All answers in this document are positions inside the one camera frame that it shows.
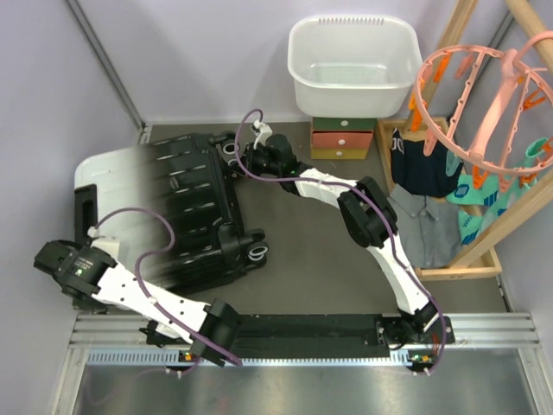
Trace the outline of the black and white suitcase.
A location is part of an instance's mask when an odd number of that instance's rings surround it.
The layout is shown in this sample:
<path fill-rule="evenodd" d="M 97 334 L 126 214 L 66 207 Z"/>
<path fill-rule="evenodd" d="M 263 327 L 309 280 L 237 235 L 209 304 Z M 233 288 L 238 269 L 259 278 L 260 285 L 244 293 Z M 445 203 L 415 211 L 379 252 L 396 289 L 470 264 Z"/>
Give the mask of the black and white suitcase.
<path fill-rule="evenodd" d="M 267 262 L 262 229 L 245 229 L 231 170 L 234 134 L 193 133 L 84 160 L 74 173 L 75 240 L 100 226 L 118 261 L 176 294 L 230 284 Z M 173 247 L 160 252 L 168 243 Z"/>

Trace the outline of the white plastic basin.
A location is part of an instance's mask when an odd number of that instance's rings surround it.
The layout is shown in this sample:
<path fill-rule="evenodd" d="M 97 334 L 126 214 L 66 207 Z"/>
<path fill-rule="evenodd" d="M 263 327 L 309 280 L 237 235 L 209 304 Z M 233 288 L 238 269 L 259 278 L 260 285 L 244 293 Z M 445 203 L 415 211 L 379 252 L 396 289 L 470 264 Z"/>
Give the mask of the white plastic basin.
<path fill-rule="evenodd" d="M 416 31 L 393 16 L 311 16 L 289 32 L 296 104 L 312 118 L 391 117 L 422 63 Z"/>

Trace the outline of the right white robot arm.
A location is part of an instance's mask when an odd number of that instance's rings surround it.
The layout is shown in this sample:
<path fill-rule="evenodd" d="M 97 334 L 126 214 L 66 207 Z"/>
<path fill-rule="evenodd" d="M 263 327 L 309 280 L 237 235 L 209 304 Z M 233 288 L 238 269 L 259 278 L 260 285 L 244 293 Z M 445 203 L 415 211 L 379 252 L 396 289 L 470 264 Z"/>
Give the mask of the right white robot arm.
<path fill-rule="evenodd" d="M 441 330 L 437 337 L 445 343 L 447 323 L 442 310 L 416 276 L 401 245 L 397 214 L 371 177 L 353 181 L 323 173 L 300 162 L 280 134 L 263 144 L 247 144 L 237 163 L 251 178 L 277 182 L 291 194 L 338 208 L 352 240 L 377 260 L 386 276 L 405 335 L 423 342 L 437 327 Z"/>

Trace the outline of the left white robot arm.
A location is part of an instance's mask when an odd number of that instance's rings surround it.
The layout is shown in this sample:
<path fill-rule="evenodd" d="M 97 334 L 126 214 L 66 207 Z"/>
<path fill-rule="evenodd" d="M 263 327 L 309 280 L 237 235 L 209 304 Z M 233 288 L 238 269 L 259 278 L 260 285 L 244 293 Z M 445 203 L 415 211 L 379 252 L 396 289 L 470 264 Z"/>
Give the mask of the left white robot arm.
<path fill-rule="evenodd" d="M 227 362 L 242 364 L 232 353 L 241 316 L 220 299 L 203 303 L 180 297 L 143 281 L 97 246 L 65 240 L 46 243 L 35 255 L 34 267 L 50 275 L 69 297 L 134 311 L 156 322 L 165 336 L 188 343 L 193 354 L 220 367 Z"/>

